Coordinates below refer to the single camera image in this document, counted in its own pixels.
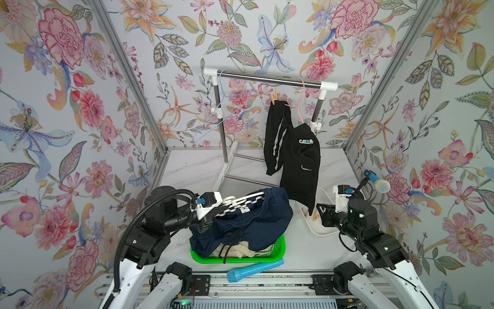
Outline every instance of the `floral wallpaper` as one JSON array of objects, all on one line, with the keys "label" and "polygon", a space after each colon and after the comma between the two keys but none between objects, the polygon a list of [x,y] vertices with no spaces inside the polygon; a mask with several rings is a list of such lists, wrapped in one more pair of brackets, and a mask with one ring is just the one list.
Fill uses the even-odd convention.
[{"label": "floral wallpaper", "polygon": [[348,155],[442,309],[494,307],[494,2],[445,0]]},{"label": "floral wallpaper", "polygon": [[0,54],[0,307],[96,308],[162,154],[84,0],[0,0]]},{"label": "floral wallpaper", "polygon": [[[419,0],[106,1],[167,144],[219,146],[205,66],[340,84],[324,102],[323,147],[341,147],[399,47]],[[271,95],[295,124],[314,113],[318,89],[221,78],[227,144],[263,147]]]}]

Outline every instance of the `microphone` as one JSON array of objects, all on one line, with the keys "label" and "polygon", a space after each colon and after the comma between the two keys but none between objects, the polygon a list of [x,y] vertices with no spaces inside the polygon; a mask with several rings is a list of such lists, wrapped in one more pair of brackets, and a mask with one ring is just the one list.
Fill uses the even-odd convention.
[{"label": "microphone", "polygon": [[364,170],[364,175],[369,177],[369,180],[374,183],[374,187],[378,192],[387,193],[391,190],[391,185],[384,179],[380,179],[376,174],[369,170]]}]

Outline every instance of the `black cable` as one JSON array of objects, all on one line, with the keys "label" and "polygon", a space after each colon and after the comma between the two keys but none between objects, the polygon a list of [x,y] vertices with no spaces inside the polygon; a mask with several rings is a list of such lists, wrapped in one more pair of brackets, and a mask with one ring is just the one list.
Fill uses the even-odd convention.
[{"label": "black cable", "polygon": [[[191,208],[195,209],[197,207],[197,197],[192,191],[187,190],[187,189],[173,190],[173,191],[170,191],[170,192],[167,192],[167,193],[161,195],[156,200],[154,200],[153,202],[149,203],[146,207],[144,207],[144,209],[142,209],[134,217],[134,219],[132,219],[132,221],[128,224],[125,231],[123,231],[122,237],[120,238],[120,242],[119,242],[119,245],[117,247],[117,251],[115,252],[115,259],[114,259],[114,263],[113,263],[113,281],[114,281],[113,291],[112,291],[112,294],[108,297],[107,301],[105,302],[103,309],[108,309],[110,307],[110,304],[113,301],[113,298],[115,298],[115,296],[113,296],[113,294],[120,292],[120,258],[122,255],[122,251],[124,250],[125,242],[127,240],[127,237],[129,236],[130,232],[132,232],[134,227],[139,222],[142,221],[142,219],[144,218],[144,215],[146,214],[146,212],[149,209],[151,209],[153,206],[160,203],[161,201],[163,201],[167,198],[170,198],[172,196],[175,196],[177,194],[189,195],[191,197]],[[189,214],[190,219],[188,220],[190,222],[188,224],[192,223],[192,216],[190,216],[190,214]]]}]

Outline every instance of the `black pants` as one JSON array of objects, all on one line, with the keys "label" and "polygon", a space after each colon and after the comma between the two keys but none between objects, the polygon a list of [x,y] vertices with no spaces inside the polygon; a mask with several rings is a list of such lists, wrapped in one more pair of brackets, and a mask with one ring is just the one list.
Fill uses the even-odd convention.
[{"label": "black pants", "polygon": [[[283,165],[280,187],[285,188],[288,198],[309,208],[316,202],[316,189],[321,164],[319,141],[307,124],[296,128],[291,124],[291,115],[286,102],[276,101],[268,113],[264,158],[267,173],[272,175]],[[301,139],[311,139],[313,144],[302,144]]]}]

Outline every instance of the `white plastic connector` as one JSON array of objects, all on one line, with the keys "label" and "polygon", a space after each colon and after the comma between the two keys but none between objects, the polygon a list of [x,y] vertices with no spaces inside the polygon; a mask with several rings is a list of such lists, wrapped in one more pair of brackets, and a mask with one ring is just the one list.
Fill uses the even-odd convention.
[{"label": "white plastic connector", "polygon": [[204,75],[211,76],[213,86],[218,86],[218,70],[217,69],[205,67],[204,68]]}]

